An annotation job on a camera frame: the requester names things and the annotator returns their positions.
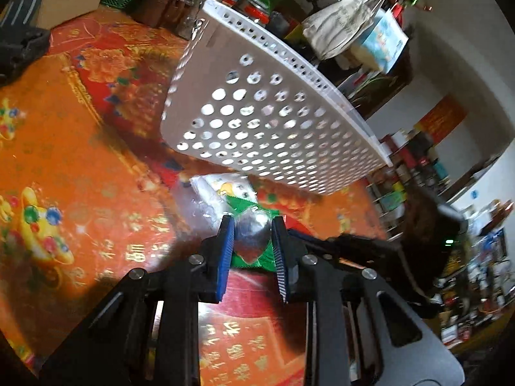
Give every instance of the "perforated basket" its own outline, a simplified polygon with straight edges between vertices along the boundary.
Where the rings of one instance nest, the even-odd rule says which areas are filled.
[[[199,12],[168,93],[163,138],[197,158],[320,194],[389,163],[322,74],[215,0]]]

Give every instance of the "red lid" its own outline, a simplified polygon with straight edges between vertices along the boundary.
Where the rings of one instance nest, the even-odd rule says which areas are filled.
[[[263,24],[267,24],[270,21],[270,18],[266,14],[251,5],[246,6],[244,10],[249,16],[259,19]]]

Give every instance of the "orange tablecloth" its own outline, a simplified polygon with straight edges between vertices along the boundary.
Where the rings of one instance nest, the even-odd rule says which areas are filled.
[[[226,170],[156,136],[185,41],[105,7],[51,40],[0,89],[0,328],[35,372],[130,268],[194,251],[206,227],[189,177]],[[251,180],[260,203],[317,237],[384,237],[360,182],[320,197]],[[305,311],[281,304],[273,274],[232,271],[199,330],[204,384],[301,384]]]

